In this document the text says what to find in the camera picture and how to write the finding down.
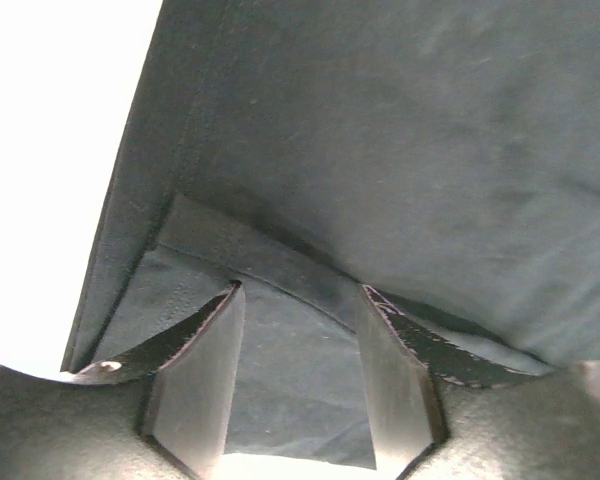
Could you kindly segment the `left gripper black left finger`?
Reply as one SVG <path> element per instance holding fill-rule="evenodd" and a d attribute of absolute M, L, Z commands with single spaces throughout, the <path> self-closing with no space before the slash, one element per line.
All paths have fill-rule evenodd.
<path fill-rule="evenodd" d="M 210 478 L 225 449 L 244 323 L 245 292 L 234 280 L 184 320 L 78 376 L 145 382 L 141 438 L 182 472 Z"/>

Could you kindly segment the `black t shirt with flower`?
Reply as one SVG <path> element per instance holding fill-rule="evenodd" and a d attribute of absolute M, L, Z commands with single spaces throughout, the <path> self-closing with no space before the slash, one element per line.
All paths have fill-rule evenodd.
<path fill-rule="evenodd" d="M 228 450 L 600 479 L 600 1 L 167 1 L 62 366 L 246 294 Z M 369 431 L 421 334 L 449 439 Z"/>

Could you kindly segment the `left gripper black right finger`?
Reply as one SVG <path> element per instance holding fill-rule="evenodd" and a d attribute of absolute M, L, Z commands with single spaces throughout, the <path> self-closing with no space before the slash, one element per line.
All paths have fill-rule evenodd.
<path fill-rule="evenodd" d="M 355 321 L 380 472 L 554 472 L 534 375 L 454 344 L 367 285 Z"/>

